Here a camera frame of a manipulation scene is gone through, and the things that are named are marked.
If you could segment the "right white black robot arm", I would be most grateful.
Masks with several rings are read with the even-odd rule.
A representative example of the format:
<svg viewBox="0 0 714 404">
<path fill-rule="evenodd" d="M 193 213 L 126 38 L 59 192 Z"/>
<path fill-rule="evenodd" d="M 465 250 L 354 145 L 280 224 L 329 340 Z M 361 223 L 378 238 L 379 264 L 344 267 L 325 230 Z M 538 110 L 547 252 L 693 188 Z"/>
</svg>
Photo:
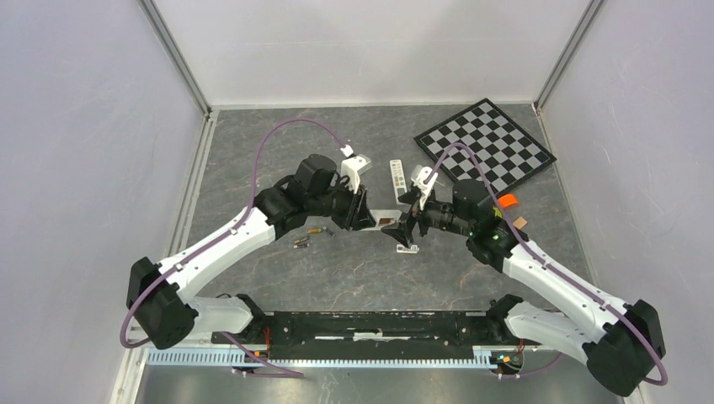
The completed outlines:
<svg viewBox="0 0 714 404">
<path fill-rule="evenodd" d="M 488 310 L 486 330 L 496 343 L 513 338 L 554 348 L 584 364 L 608 391 L 629 396 L 666 354 L 657 310 L 645 300 L 630 304 L 562 266 L 507 221 L 498 201 L 478 180 L 461 180 L 450 202 L 417 185 L 402 195 L 410 205 L 398 221 L 382 228 L 404 247 L 413 232 L 437 229 L 464 236 L 480 263 L 528 286 L 555 308 L 551 313 L 507 295 Z"/>
</svg>

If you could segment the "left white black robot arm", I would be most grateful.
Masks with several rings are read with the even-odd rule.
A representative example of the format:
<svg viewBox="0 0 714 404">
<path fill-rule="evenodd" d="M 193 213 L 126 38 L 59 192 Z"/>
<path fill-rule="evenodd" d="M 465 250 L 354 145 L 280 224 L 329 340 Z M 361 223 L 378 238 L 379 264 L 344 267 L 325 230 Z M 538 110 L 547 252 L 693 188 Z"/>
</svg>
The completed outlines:
<svg viewBox="0 0 714 404">
<path fill-rule="evenodd" d="M 248 254 L 305 225 L 328 217 L 346 231 L 376 226 L 360 176 L 368 157 L 352 155 L 336 164 L 312 154 L 292 175 L 261 190 L 238 215 L 194 245 L 157 263 L 144 257 L 131 266 L 126 305 L 146 343 L 167 349 L 192 332 L 230 332 L 245 343 L 264 334 L 264 319 L 240 298 L 201 298 L 215 277 Z"/>
</svg>

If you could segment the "white battery cover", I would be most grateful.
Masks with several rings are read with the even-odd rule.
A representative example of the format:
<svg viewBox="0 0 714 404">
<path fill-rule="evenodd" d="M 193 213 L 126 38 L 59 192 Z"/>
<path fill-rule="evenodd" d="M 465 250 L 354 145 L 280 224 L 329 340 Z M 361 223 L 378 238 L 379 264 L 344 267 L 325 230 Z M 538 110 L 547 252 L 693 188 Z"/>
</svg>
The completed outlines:
<svg viewBox="0 0 714 404">
<path fill-rule="evenodd" d="M 396 245 L 396 253 L 416 254 L 418 252 L 419 252 L 418 245 L 411 245 L 410 247 L 405 247 L 402 244 Z"/>
</svg>

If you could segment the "white remote control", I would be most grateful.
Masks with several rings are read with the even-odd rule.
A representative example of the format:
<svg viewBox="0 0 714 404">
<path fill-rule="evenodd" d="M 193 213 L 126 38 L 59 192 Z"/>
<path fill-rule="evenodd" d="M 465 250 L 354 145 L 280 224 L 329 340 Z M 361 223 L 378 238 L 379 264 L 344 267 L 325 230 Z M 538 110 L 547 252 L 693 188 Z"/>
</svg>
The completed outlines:
<svg viewBox="0 0 714 404">
<path fill-rule="evenodd" d="M 372 227 L 374 231 L 397 223 L 402 215 L 400 210 L 371 210 L 370 213 L 376 221 L 375 226 Z"/>
</svg>

